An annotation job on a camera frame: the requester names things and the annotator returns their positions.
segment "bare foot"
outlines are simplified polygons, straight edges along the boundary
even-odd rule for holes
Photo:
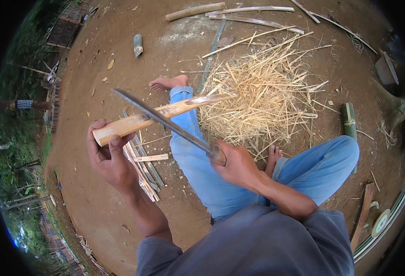
[[[172,79],[167,78],[157,78],[149,83],[149,87],[152,90],[166,90],[172,89],[177,86],[187,86],[187,81],[189,78],[186,75],[179,75]]]
[[[283,156],[283,151],[278,146],[271,145],[268,149],[267,167],[265,168],[265,174],[272,177],[273,170],[275,169],[276,162]]]

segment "shirt sleeve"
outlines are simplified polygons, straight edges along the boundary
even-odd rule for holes
[[[163,275],[181,254],[181,248],[170,241],[158,237],[145,238],[137,249],[136,276]]]
[[[318,208],[303,222],[334,275],[354,275],[353,252],[340,211]]]

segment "forearm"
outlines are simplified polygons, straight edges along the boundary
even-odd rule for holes
[[[145,237],[156,236],[172,241],[166,216],[139,185],[133,185],[133,188],[121,194]]]
[[[310,197],[274,181],[266,174],[262,173],[258,178],[257,192],[273,202],[281,213],[300,221],[318,208]]]

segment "wooden knife handle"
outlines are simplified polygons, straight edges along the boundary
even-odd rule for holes
[[[207,157],[210,158],[210,161],[215,164],[224,167],[227,164],[227,157],[218,146],[210,146],[210,152],[207,152],[205,155],[207,155]]]

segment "knee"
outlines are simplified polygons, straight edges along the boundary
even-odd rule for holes
[[[338,140],[338,147],[346,152],[348,159],[354,161],[359,159],[359,145],[353,137],[342,135],[336,139]]]

